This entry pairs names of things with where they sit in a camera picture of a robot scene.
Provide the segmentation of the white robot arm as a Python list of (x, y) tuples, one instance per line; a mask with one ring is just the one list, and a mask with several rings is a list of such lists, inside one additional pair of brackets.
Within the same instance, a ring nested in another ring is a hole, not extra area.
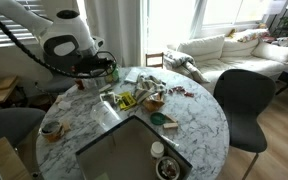
[(54, 20), (49, 20), (27, 10), (16, 0), (0, 0), (0, 14), (25, 27), (48, 57), (77, 59), (75, 63), (66, 63), (68, 70), (43, 62), (0, 21), (0, 29), (17, 47), (36, 63), (53, 72), (71, 78), (89, 79), (110, 75), (117, 69), (116, 58), (111, 52), (111, 59), (99, 57), (104, 40), (92, 36), (87, 24), (74, 10), (61, 10)]

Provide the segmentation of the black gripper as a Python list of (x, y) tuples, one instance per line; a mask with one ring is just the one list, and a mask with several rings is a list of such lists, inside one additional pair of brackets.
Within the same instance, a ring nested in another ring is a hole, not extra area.
[(108, 75), (114, 70), (116, 61), (107, 57), (87, 57), (72, 66), (75, 74), (86, 74), (91, 77)]

